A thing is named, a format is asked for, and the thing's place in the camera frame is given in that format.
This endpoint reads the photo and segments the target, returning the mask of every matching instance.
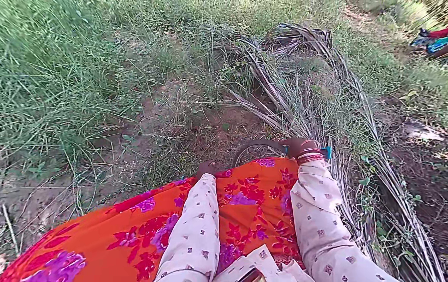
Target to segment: dry palm frond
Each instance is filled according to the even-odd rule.
[[[352,116],[359,116],[364,121],[366,138],[375,149],[371,162],[382,183],[380,188],[385,190],[383,194],[390,196],[391,201],[387,201],[386,208],[391,215],[391,221],[395,224],[394,229],[403,235],[413,233],[406,242],[408,244],[406,248],[415,255],[409,257],[409,260],[403,260],[407,267],[400,268],[400,276],[407,281],[444,282],[431,242],[417,219],[413,206],[406,200],[407,191],[390,166],[367,97],[343,57],[332,47],[330,32],[282,23],[260,44],[238,36],[238,42],[233,45],[231,52],[235,58],[247,62],[254,79],[258,81],[265,96],[271,100],[274,109],[270,109],[267,103],[257,97],[243,97],[228,88],[236,97],[238,104],[290,136],[315,138],[324,145],[337,148],[337,155],[331,161],[331,172],[338,179],[345,198],[342,213],[346,225],[352,234],[358,237],[356,241],[359,246],[375,260],[370,246],[373,238],[369,230],[371,226],[362,223],[358,213],[352,209],[355,192],[350,190],[352,182],[348,171],[357,160],[351,151],[349,138],[344,136],[344,132],[341,134],[341,127],[337,125],[344,123],[345,120],[351,122]],[[303,77],[299,74],[302,69],[288,69],[292,60],[302,60],[306,56],[323,58],[344,91],[329,99],[324,99],[311,91],[309,76]],[[327,108],[327,105],[332,105],[330,103],[337,99],[342,105],[358,104],[359,111],[351,113]]]

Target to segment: hand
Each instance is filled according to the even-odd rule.
[[[306,149],[320,149],[319,143],[315,140],[310,140],[306,142],[307,139],[304,138],[289,138],[280,141],[280,145],[288,146],[288,156],[289,157],[299,157],[303,150]]]
[[[215,176],[215,174],[217,173],[217,166],[215,165],[215,162],[206,161],[200,163],[198,166],[198,170],[196,171],[196,179],[199,180],[205,173],[210,173],[211,175]]]

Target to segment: bangle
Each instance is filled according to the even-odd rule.
[[[302,156],[297,159],[297,165],[301,165],[303,163],[308,163],[316,160],[325,160],[325,157],[322,154],[310,154],[309,156]]]
[[[317,149],[317,148],[309,148],[309,149],[305,149],[305,150],[301,151],[301,154],[300,154],[299,156],[302,156],[302,155],[307,154],[307,153],[310,153],[310,152],[315,152],[315,153],[321,154],[320,149]]]
[[[304,144],[306,144],[306,143],[308,143],[310,141],[315,141],[315,143],[317,144],[317,147],[321,147],[320,142],[316,141],[315,139],[308,139],[308,140],[302,142],[299,147],[302,147]]]

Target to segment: orange floral fabric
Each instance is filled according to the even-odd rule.
[[[290,202],[297,169],[286,158],[263,158],[216,175],[217,273],[263,244],[277,264],[296,260],[303,267]],[[60,225],[15,260],[0,282],[152,281],[195,183],[179,180]]]

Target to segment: bare soil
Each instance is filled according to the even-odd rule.
[[[417,56],[408,46],[410,31],[388,29],[376,22],[375,15],[355,6],[347,6],[344,15],[353,29],[370,35],[398,60],[405,63]],[[394,168],[403,175],[412,195],[421,196],[416,214],[432,239],[448,280],[448,132],[435,128],[446,137],[444,141],[404,138],[402,124],[406,117],[400,111],[401,102],[396,97],[376,102],[382,106],[375,116],[387,130],[383,133],[391,146]]]
[[[158,149],[153,136],[166,129],[167,121],[175,115],[166,104],[158,101],[169,98],[177,87],[176,83],[169,83],[155,89],[151,97],[142,101],[143,113],[135,121],[118,120],[108,125],[113,129],[95,143],[102,154],[93,164],[80,166],[75,176],[71,171],[44,180],[13,174],[4,176],[0,181],[2,269],[17,257],[2,205],[8,210],[17,247],[22,253],[58,224],[145,191],[138,185],[137,173],[146,169],[150,157]],[[205,111],[193,127],[184,137],[186,145],[193,148],[198,157],[215,160],[223,169],[231,167],[234,153],[245,141],[272,136],[261,120],[240,107]]]

